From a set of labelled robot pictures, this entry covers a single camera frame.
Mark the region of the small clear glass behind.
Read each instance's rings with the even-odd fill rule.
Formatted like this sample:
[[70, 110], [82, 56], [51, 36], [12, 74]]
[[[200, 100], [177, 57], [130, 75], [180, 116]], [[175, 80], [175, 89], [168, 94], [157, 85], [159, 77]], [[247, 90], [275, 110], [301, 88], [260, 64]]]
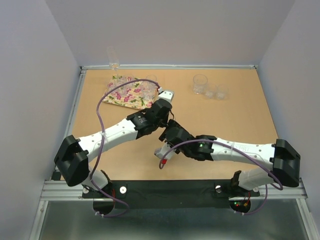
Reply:
[[207, 99], [214, 99], [216, 97], [217, 89], [215, 84], [209, 83], [204, 90], [204, 96]]

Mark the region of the tall clear stemmed glass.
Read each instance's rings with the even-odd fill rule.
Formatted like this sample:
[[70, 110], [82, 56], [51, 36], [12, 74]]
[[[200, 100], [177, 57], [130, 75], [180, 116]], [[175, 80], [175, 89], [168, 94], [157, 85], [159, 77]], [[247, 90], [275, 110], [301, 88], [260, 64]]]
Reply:
[[107, 48], [107, 57], [108, 57], [108, 61], [109, 61], [109, 67], [112, 70], [118, 70], [120, 67], [120, 62], [119, 62], [119, 58], [116, 54], [115, 49], [110, 46]]

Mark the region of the front aluminium rail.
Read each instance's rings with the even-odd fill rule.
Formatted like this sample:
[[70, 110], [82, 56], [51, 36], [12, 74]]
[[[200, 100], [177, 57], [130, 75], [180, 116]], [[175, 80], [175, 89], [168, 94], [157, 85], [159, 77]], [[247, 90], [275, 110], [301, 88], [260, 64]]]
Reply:
[[[296, 188], [284, 187], [278, 190], [271, 186], [268, 188], [268, 200], [286, 200], [286, 199], [307, 199], [308, 195], [302, 180]], [[69, 187], [65, 181], [45, 181], [40, 194], [40, 201], [91, 201], [89, 198], [83, 198], [83, 187], [81, 185]]]

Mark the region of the large clear faceted tumbler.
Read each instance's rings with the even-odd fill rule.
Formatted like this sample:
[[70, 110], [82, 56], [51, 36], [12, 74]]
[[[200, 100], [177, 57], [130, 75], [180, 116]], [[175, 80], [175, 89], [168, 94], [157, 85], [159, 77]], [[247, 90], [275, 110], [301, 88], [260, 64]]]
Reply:
[[193, 77], [193, 92], [203, 94], [208, 84], [208, 78], [203, 74], [196, 74]]

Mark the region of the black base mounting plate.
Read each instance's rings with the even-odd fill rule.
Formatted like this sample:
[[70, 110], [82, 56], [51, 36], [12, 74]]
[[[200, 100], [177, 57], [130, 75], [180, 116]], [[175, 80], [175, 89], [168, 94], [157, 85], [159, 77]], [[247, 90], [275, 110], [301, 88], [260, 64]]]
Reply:
[[244, 199], [246, 190], [232, 190], [229, 179], [113, 180], [104, 191], [133, 209], [229, 208], [231, 198]]

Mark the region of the clear faceted tumbler front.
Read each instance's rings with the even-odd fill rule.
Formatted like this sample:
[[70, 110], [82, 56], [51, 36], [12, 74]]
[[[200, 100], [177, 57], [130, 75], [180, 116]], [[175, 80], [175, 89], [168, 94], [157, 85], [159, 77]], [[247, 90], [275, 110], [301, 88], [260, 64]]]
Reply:
[[141, 87], [141, 97], [146, 102], [151, 102], [155, 95], [155, 88], [150, 86]]

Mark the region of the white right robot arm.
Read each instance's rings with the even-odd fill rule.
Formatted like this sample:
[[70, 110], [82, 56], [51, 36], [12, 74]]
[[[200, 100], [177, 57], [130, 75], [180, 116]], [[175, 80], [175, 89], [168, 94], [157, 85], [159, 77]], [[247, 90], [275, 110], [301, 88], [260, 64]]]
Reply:
[[292, 145], [277, 139], [275, 143], [253, 144], [235, 142], [213, 135], [191, 135], [176, 121], [170, 120], [159, 140], [164, 143], [154, 154], [162, 169], [174, 154], [197, 161], [232, 161], [253, 164], [252, 170], [238, 170], [230, 180], [231, 192], [242, 195], [263, 185], [278, 190], [296, 188], [300, 184], [300, 154]]

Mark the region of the floral patterned tray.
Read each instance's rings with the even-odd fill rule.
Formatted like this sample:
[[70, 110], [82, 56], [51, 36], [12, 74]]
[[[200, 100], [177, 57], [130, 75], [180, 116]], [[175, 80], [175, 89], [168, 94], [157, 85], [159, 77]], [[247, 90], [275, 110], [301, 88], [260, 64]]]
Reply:
[[[106, 90], [104, 95], [113, 90], [116, 86], [115, 83], [116, 75], [113, 75], [108, 84], [106, 85]], [[112, 105], [118, 105], [122, 107], [142, 110], [145, 108], [150, 108], [152, 103], [155, 101], [158, 95], [158, 87], [155, 90], [154, 98], [152, 101], [144, 101], [142, 99], [142, 91], [141, 87], [146, 86], [146, 82], [148, 81], [136, 81], [133, 82], [132, 88], [127, 88], [127, 95], [125, 97], [121, 97], [117, 90], [113, 90], [110, 94], [108, 94], [104, 99], [103, 103], [112, 104]]]

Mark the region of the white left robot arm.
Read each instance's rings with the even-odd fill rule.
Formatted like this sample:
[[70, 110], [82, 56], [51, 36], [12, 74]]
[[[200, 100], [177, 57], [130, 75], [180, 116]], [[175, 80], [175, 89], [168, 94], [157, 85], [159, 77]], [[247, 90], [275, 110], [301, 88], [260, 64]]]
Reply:
[[119, 123], [88, 136], [76, 139], [65, 137], [54, 158], [54, 163], [69, 187], [85, 185], [93, 188], [100, 197], [111, 193], [111, 184], [103, 179], [90, 183], [89, 162], [99, 153], [106, 152], [125, 142], [150, 135], [167, 125], [172, 104], [165, 99], [156, 100], [150, 108], [128, 115]]

